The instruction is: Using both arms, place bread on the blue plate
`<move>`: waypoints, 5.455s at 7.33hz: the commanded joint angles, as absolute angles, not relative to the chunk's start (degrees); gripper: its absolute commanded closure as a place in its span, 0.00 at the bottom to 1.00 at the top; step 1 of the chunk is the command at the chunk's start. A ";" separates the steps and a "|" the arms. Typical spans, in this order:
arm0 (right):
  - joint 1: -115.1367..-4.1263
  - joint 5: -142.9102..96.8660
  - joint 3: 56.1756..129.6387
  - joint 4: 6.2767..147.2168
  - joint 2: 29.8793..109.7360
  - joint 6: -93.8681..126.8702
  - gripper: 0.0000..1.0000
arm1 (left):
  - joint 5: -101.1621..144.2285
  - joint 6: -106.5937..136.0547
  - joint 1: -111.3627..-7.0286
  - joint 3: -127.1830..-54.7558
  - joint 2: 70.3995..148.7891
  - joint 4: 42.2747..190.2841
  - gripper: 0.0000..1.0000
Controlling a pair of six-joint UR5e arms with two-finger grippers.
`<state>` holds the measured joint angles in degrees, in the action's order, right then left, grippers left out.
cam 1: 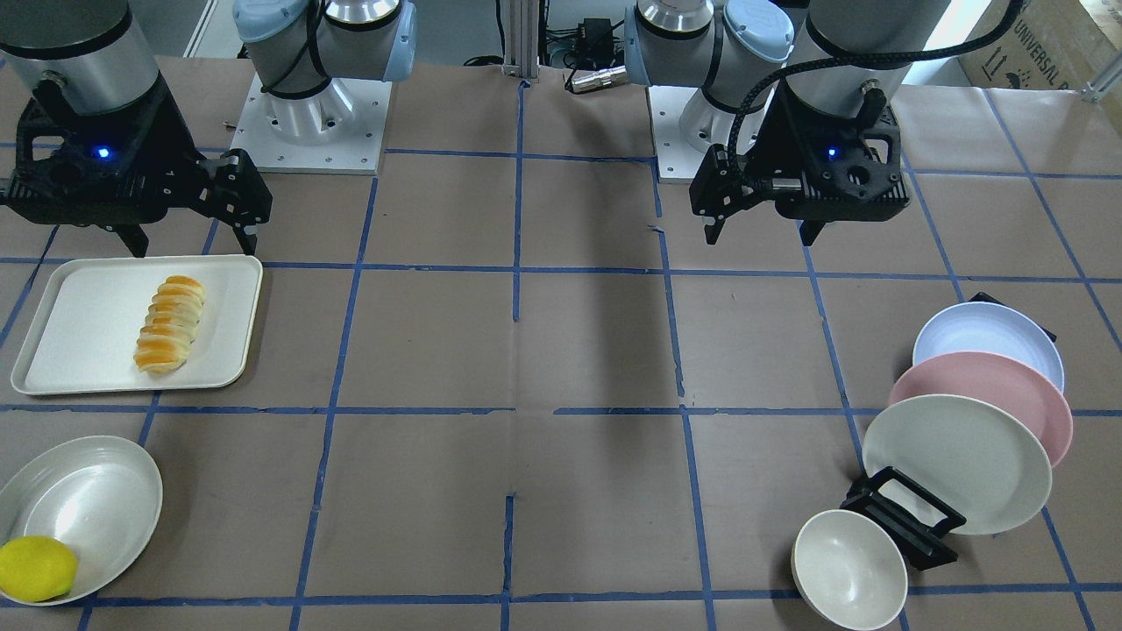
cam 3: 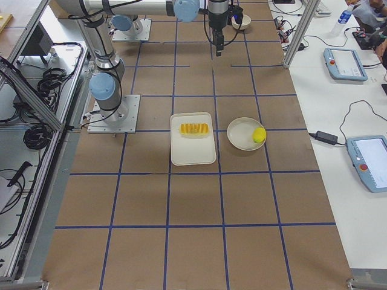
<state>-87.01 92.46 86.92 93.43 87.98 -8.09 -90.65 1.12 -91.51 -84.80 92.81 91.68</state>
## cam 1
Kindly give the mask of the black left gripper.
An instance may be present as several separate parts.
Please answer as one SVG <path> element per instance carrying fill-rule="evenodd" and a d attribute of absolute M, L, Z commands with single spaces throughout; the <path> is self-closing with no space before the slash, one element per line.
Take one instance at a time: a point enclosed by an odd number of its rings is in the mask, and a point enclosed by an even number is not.
<path fill-rule="evenodd" d="M 886 221 L 910 204 L 900 128 L 880 84 L 861 89 L 857 113 L 817 111 L 782 83 L 744 156 L 714 144 L 690 184 L 691 211 L 717 244 L 726 219 L 763 202 L 799 223 L 811 247 L 834 221 Z"/>

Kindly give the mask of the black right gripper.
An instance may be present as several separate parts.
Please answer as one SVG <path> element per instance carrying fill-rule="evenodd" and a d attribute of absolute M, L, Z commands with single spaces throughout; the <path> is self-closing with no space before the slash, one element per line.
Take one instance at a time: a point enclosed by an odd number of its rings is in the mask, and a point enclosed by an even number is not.
<path fill-rule="evenodd" d="M 18 119 L 16 165 L 3 204 L 39 225 L 102 226 L 140 259 L 142 225 L 188 208 L 231 226 L 243 255 L 256 254 L 258 225 L 273 198 L 252 156 L 230 149 L 208 159 L 163 76 L 132 103 L 80 113 L 59 74 L 44 74 Z"/>

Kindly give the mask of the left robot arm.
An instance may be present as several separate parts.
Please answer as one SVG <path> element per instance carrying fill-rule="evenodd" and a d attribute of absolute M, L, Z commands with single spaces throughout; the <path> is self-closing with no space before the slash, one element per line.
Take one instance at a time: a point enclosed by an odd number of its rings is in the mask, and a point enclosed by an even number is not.
<path fill-rule="evenodd" d="M 697 89 L 709 116 L 691 211 L 716 244 L 763 203 L 809 246 L 836 221 L 888 221 L 910 203 L 890 102 L 946 1 L 637 1 L 624 19 L 633 83 Z"/>

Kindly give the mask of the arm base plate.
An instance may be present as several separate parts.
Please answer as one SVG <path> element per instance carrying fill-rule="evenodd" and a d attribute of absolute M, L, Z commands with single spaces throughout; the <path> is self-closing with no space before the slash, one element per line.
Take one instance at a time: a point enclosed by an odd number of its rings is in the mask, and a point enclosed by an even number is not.
<path fill-rule="evenodd" d="M 263 173 L 376 175 L 390 104 L 390 82 L 334 79 L 315 97 L 280 99 L 252 77 L 233 149 Z"/>
<path fill-rule="evenodd" d="M 650 131 L 656 147 L 657 179 L 673 184 L 688 184 L 699 168 L 707 148 L 712 144 L 712 132 L 705 131 L 696 113 L 701 107 L 690 106 L 700 93 L 698 88 L 650 85 Z"/>

